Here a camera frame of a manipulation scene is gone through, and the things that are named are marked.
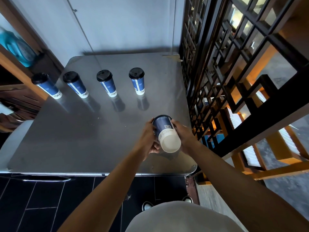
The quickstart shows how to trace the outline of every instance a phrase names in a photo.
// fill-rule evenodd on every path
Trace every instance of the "table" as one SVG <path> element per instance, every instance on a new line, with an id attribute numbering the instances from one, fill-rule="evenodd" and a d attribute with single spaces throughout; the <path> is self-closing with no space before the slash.
<path id="1" fill-rule="evenodd" d="M 128 76 L 145 71 L 145 96 L 135 93 Z M 110 98 L 96 74 L 108 69 L 118 92 Z M 76 71 L 89 97 L 81 99 L 62 81 Z M 107 175 L 129 153 L 151 117 L 166 114 L 191 126 L 181 65 L 163 53 L 76 56 L 56 85 L 63 97 L 49 97 L 11 158 L 10 172 L 47 175 Z M 195 161 L 183 152 L 150 154 L 138 176 L 188 175 Z"/>

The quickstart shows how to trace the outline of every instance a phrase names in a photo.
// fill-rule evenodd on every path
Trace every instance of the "black tile floor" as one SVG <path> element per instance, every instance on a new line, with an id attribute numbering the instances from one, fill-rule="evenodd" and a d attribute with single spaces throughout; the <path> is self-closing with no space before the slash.
<path id="1" fill-rule="evenodd" d="M 0 178 L 0 231 L 56 232 L 104 178 L 77 177 L 65 183 Z M 157 205 L 186 195 L 184 177 L 135 177 L 110 232 L 124 232 L 145 201 Z"/>

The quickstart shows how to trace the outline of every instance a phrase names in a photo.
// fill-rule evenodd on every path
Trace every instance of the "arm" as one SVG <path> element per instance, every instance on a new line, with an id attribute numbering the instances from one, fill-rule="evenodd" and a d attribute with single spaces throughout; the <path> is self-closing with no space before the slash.
<path id="1" fill-rule="evenodd" d="M 124 200 L 140 164 L 158 153 L 151 119 L 133 150 L 65 220 L 58 232 L 107 232 Z"/>
<path id="2" fill-rule="evenodd" d="M 284 199 L 226 163 L 197 141 L 189 128 L 172 123 L 183 152 L 195 160 L 247 230 L 309 231 L 309 222 Z"/>

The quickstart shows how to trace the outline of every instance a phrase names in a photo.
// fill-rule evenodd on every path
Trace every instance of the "white shirt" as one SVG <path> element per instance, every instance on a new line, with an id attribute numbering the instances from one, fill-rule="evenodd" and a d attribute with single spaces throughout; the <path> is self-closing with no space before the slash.
<path id="1" fill-rule="evenodd" d="M 243 232 L 228 216 L 199 205 L 173 201 L 136 215 L 126 232 Z"/>

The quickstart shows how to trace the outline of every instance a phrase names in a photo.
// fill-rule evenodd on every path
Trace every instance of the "detergent bottle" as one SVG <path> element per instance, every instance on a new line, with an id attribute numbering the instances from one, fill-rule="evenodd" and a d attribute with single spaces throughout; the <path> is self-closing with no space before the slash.
<path id="1" fill-rule="evenodd" d="M 13 32 L 6 31 L 2 27 L 0 27 L 0 44 L 10 51 L 25 67 L 30 67 L 37 57 L 36 53 L 23 39 L 18 38 Z"/>

